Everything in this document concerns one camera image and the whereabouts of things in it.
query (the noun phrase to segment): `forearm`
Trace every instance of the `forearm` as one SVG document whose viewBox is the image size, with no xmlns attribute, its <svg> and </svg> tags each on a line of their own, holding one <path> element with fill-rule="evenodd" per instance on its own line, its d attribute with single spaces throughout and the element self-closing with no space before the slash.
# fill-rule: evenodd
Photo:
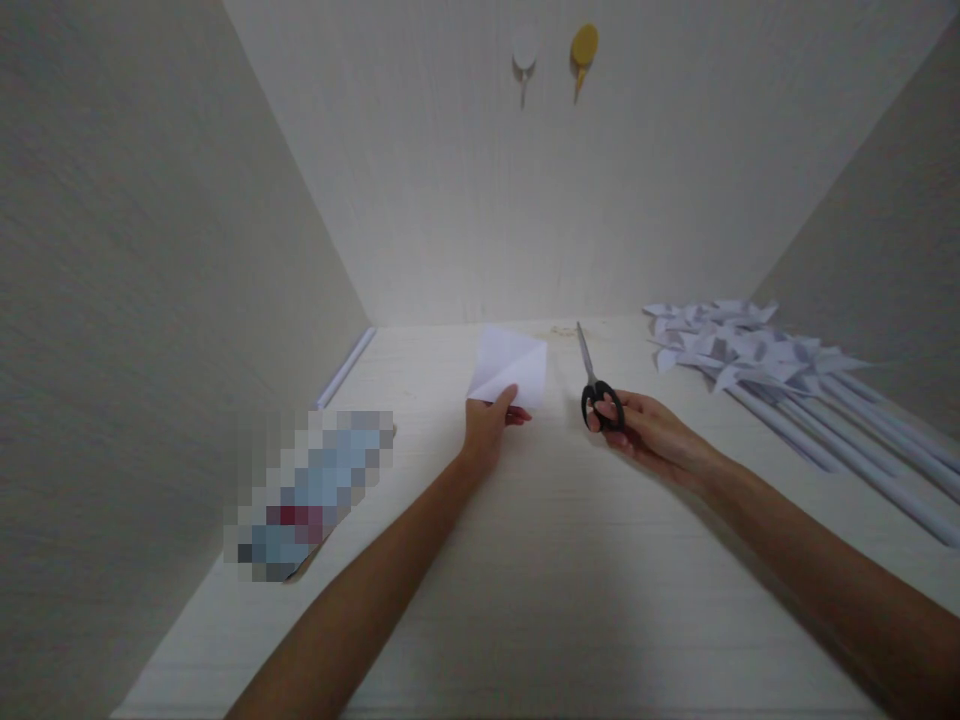
<svg viewBox="0 0 960 720">
<path fill-rule="evenodd" d="M 335 718 L 409 605 L 480 478 L 458 457 L 317 597 L 227 715 Z"/>
<path fill-rule="evenodd" d="M 960 620 L 730 463 L 704 501 L 906 717 L 960 712 Z"/>
</svg>

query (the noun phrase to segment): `white wall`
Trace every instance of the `white wall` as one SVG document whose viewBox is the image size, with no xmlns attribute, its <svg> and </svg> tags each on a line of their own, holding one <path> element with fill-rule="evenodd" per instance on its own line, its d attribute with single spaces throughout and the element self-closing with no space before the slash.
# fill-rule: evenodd
<svg viewBox="0 0 960 720">
<path fill-rule="evenodd" d="M 960 440 L 960 20 L 757 296 L 877 363 L 864 379 Z"/>
<path fill-rule="evenodd" d="M 751 293 L 948 0 L 225 0 L 379 325 Z M 539 23 L 526 109 L 511 30 Z M 574 107 L 570 40 L 600 48 Z"/>
<path fill-rule="evenodd" d="M 4 4 L 0 717 L 104 718 L 367 325 L 223 8 Z"/>
</svg>

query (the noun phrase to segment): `wood grain surface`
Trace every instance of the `wood grain surface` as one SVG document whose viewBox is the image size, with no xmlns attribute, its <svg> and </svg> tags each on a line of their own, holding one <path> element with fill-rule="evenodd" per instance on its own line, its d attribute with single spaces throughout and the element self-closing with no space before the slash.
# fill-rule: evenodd
<svg viewBox="0 0 960 720">
<path fill-rule="evenodd" d="M 348 717 L 882 717 L 701 507 L 583 428 L 574 321 L 549 344 L 544 406 L 508 431 Z M 960 611 L 960 559 L 853 475 L 797 457 L 694 371 L 657 375 L 647 319 L 584 322 L 597 372 L 652 394 L 843 538 Z M 215 565 L 116 718 L 219 717 L 317 593 L 453 457 L 480 326 L 380 330 L 333 409 L 392 410 L 394 467 L 295 585 Z M 905 478 L 960 523 L 960 508 Z"/>
</svg>

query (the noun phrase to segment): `scissors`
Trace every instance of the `scissors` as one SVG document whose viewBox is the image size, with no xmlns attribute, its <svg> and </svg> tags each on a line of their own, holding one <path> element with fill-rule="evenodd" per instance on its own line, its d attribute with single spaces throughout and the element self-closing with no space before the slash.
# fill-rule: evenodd
<svg viewBox="0 0 960 720">
<path fill-rule="evenodd" d="M 583 339 L 583 330 L 580 327 L 580 323 L 577 323 L 577 337 L 580 339 L 580 352 L 583 354 L 583 364 L 587 368 L 587 384 L 583 388 L 583 394 L 580 396 L 580 412 L 583 413 L 583 422 L 587 422 L 587 402 L 589 401 L 592 405 L 598 400 L 603 400 L 605 394 L 610 395 L 611 402 L 617 407 L 617 420 L 614 422 L 609 418 L 605 418 L 600 413 L 594 413 L 597 416 L 597 420 L 600 421 L 600 429 L 603 430 L 623 430 L 623 405 L 620 404 L 620 398 L 617 397 L 617 393 L 612 387 L 607 385 L 603 380 L 597 380 L 597 376 L 593 374 L 593 363 L 590 361 L 590 351 L 587 350 L 587 341 Z"/>
</svg>

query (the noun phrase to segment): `scissor blade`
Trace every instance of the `scissor blade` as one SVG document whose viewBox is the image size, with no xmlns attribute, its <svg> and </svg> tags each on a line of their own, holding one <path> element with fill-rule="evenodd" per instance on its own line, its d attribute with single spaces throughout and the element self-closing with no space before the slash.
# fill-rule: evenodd
<svg viewBox="0 0 960 720">
<path fill-rule="evenodd" d="M 583 328 L 577 323 L 577 338 L 580 340 L 580 354 L 583 355 L 583 366 L 587 369 L 587 377 L 594 382 L 593 363 L 590 361 L 590 351 L 587 350 L 587 341 L 583 337 Z"/>
</svg>

